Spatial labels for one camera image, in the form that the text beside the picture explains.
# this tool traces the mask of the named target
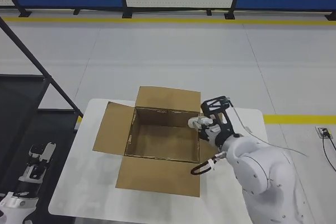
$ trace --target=gray floor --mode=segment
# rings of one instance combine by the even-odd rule
[[[336,114],[336,26],[9,25],[82,111],[92,98],[135,100],[139,86],[152,85],[200,91],[202,100],[230,96],[235,106],[264,114]],[[39,74],[1,30],[0,73]],[[40,107],[69,105],[51,88]],[[328,127],[336,144],[336,125]],[[292,154],[313,220],[336,223],[336,174],[314,125],[267,125],[267,131],[270,142],[309,155]],[[326,149],[336,164],[329,143]]]

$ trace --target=white table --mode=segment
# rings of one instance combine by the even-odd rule
[[[92,150],[109,101],[134,106],[123,100],[89,102],[51,199],[51,214],[149,224],[251,223],[241,186],[225,161],[200,177],[200,198],[115,188],[122,156]],[[267,141],[263,114],[236,110],[243,124]],[[234,111],[227,112],[235,132],[248,135]]]

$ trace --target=open cardboard box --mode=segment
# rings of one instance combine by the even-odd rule
[[[136,106],[109,102],[94,151],[122,155],[116,188],[200,197],[198,163],[216,153],[188,120],[200,114],[200,92],[140,87]]]

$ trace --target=robotic manipulator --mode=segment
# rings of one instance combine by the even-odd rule
[[[235,133],[226,113],[229,107],[235,110],[229,98],[217,97],[202,103],[204,116],[189,119],[188,126],[198,131],[199,138],[218,149],[191,174],[204,174],[225,158],[242,187],[253,224],[306,223],[305,202],[289,154],[253,136]]]
[[[32,224],[27,216],[36,210],[38,192],[44,175],[50,166],[56,144],[48,143],[45,148],[32,146],[25,172],[19,177],[15,189],[0,202],[0,224]]]

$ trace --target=yellow floor line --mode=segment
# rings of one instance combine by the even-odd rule
[[[264,114],[265,124],[335,124],[336,115]]]
[[[294,20],[225,20],[224,18],[59,18],[59,17],[4,17],[6,22],[66,22],[66,23],[176,23],[176,24],[263,24],[263,25],[305,25],[336,26],[336,21],[294,21]]]

